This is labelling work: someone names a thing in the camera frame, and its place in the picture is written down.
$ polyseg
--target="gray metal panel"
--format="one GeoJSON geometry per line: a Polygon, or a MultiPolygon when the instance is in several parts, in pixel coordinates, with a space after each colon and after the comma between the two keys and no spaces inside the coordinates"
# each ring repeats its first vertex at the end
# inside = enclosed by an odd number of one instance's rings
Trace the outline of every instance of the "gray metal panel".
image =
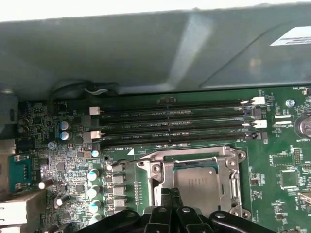
{"type": "Polygon", "coordinates": [[[310,83],[311,45],[270,47],[311,26],[311,4],[0,24],[0,87],[44,99],[68,79],[123,93],[310,83]]]}

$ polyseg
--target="blue capacitor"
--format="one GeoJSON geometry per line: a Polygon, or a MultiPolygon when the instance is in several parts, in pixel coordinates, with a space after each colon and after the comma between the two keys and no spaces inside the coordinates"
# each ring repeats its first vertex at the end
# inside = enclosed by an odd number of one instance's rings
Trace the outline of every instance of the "blue capacitor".
{"type": "Polygon", "coordinates": [[[93,150],[91,155],[93,158],[97,158],[99,156],[99,152],[97,150],[93,150]]]}

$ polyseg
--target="white connector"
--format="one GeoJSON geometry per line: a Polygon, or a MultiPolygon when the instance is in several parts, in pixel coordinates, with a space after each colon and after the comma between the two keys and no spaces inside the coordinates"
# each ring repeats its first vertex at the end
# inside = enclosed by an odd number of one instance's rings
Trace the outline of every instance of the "white connector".
{"type": "Polygon", "coordinates": [[[261,105],[266,103],[264,96],[253,97],[252,101],[252,105],[261,105]]]}
{"type": "Polygon", "coordinates": [[[268,127],[267,120],[255,120],[254,124],[256,129],[263,129],[268,127]]]}
{"type": "Polygon", "coordinates": [[[99,139],[102,137],[102,133],[100,130],[91,131],[91,139],[99,139]]]}
{"type": "Polygon", "coordinates": [[[101,114],[101,108],[100,107],[90,107],[89,108],[89,114],[90,115],[100,115],[101,114]]]}

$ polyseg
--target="black cable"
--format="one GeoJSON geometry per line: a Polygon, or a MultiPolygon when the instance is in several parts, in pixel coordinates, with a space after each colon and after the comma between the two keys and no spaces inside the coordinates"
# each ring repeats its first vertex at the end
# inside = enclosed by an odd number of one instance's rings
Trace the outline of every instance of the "black cable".
{"type": "Polygon", "coordinates": [[[93,86],[94,84],[92,82],[80,82],[80,83],[74,83],[74,84],[70,84],[70,85],[67,85],[67,86],[63,86],[63,87],[60,87],[56,90],[53,90],[49,97],[48,97],[48,100],[47,100],[47,110],[48,110],[48,115],[51,117],[54,113],[54,99],[57,97],[57,96],[60,96],[60,95],[64,95],[70,91],[76,91],[76,90],[84,90],[85,88],[88,88],[90,86],[93,86]]]}
{"type": "Polygon", "coordinates": [[[83,81],[79,83],[74,83],[70,84],[67,86],[60,87],[56,90],[53,90],[47,100],[47,110],[48,110],[48,115],[51,117],[54,114],[54,99],[57,96],[64,95],[68,92],[71,91],[76,91],[76,90],[85,90],[87,89],[88,93],[91,92],[96,92],[99,89],[106,89],[107,92],[103,92],[103,94],[107,96],[118,96],[118,92],[116,91],[118,87],[118,84],[115,82],[110,82],[110,83],[92,83],[89,81],[83,81]]]}

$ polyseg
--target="metal bracket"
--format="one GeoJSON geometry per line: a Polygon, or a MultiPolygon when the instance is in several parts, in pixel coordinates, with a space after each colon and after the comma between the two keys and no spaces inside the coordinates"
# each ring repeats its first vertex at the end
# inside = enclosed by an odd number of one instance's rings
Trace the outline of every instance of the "metal bracket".
{"type": "Polygon", "coordinates": [[[161,205],[161,189],[172,188],[174,186],[173,171],[177,164],[182,163],[206,163],[214,161],[218,166],[217,180],[219,194],[219,206],[221,210],[229,212],[232,206],[239,216],[242,216],[241,206],[241,191],[240,191],[240,176],[239,163],[244,161],[247,155],[242,150],[237,150],[229,146],[194,148],[194,149],[180,149],[180,150],[162,150],[155,151],[151,154],[145,155],[137,162],[137,166],[147,172],[148,177],[148,191],[149,204],[161,205]],[[217,154],[203,159],[188,159],[179,160],[178,157],[182,155],[196,155],[196,154],[217,154]],[[157,180],[160,185],[153,187],[152,180],[157,180]]]}

